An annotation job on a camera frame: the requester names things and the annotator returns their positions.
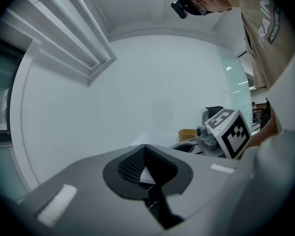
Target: vr headset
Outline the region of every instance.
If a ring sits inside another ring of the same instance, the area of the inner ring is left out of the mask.
[[[212,13],[211,11],[205,10],[202,5],[193,3],[192,0],[178,0],[177,2],[173,2],[171,7],[182,19],[185,19],[188,14],[205,16]]]

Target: person's arm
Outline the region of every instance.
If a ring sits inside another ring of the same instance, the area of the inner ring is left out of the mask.
[[[275,134],[277,134],[277,126],[276,126],[275,114],[271,108],[270,120],[267,122],[267,124],[263,127],[261,131],[259,131],[257,134],[252,136],[246,149],[253,146],[259,146],[265,139]]]

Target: glass partition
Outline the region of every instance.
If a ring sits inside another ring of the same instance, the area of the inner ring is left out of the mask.
[[[0,39],[0,135],[10,133],[10,97],[24,52]]]
[[[217,50],[226,77],[231,104],[234,109],[239,109],[242,112],[251,131],[251,94],[244,68],[235,54],[219,46],[217,46]]]
[[[20,202],[28,191],[15,168],[11,150],[12,143],[10,146],[0,145],[0,195]]]

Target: white wall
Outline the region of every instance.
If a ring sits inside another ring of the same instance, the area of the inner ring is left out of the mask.
[[[40,53],[22,102],[22,133],[39,182],[83,157],[130,145],[146,131],[196,128],[206,106],[231,107],[215,45],[144,36],[111,43],[118,60],[89,88]]]
[[[265,88],[259,88],[256,90],[251,90],[251,100],[256,104],[266,103],[266,93],[267,90]]]

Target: black chair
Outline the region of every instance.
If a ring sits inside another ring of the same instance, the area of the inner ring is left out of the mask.
[[[261,129],[267,124],[271,118],[271,107],[266,107],[261,111]]]

